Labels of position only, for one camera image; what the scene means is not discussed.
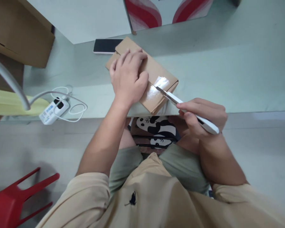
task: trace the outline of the t-shirt sleeve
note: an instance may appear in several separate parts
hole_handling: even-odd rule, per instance
[[[249,218],[255,224],[269,223],[271,226],[268,227],[285,227],[283,207],[258,193],[249,184],[240,186],[215,184],[213,192],[215,199],[227,203],[233,213]]]
[[[74,177],[36,228],[88,227],[98,221],[110,200],[109,178],[102,173]]]

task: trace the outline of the packing tape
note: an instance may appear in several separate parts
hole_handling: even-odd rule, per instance
[[[153,97],[155,97],[156,94],[160,93],[156,87],[161,88],[162,90],[164,90],[164,87],[169,83],[168,79],[166,79],[165,77],[160,77],[158,76],[158,78],[156,79],[155,83],[153,85],[151,85],[148,93],[147,93],[147,100],[152,99]]]

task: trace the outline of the gray floor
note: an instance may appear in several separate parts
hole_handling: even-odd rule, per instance
[[[57,201],[100,122],[82,119],[77,123],[56,121],[51,126],[41,122],[0,125],[0,190],[38,166],[39,176],[23,182],[21,188],[60,173],[57,182],[27,202],[23,216]],[[285,208],[285,112],[230,114],[224,135],[251,185]],[[43,215],[22,227],[34,227]]]

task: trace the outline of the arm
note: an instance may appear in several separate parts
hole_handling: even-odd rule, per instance
[[[221,185],[248,183],[222,134],[227,121],[225,107],[199,98],[178,104],[177,107],[188,111],[180,111],[180,115],[185,118],[190,134],[199,139],[199,154],[205,176]],[[206,132],[193,113],[210,120],[220,129],[220,133],[211,135]]]
[[[132,104],[140,100],[147,87],[149,74],[142,72],[138,76],[141,61],[145,58],[147,55],[142,53],[141,49],[134,53],[127,50],[112,63],[110,76],[115,98],[88,144],[76,175],[98,172],[109,176],[129,109]]]

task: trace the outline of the right hand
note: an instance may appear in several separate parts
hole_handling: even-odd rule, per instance
[[[190,134],[201,141],[207,141],[208,139],[214,138],[215,135],[212,135],[203,129],[194,114],[215,124],[219,128],[220,133],[228,118],[224,106],[201,98],[195,98],[191,101],[177,104],[176,107],[187,111],[184,113],[180,110],[179,113],[184,117],[189,127]]]

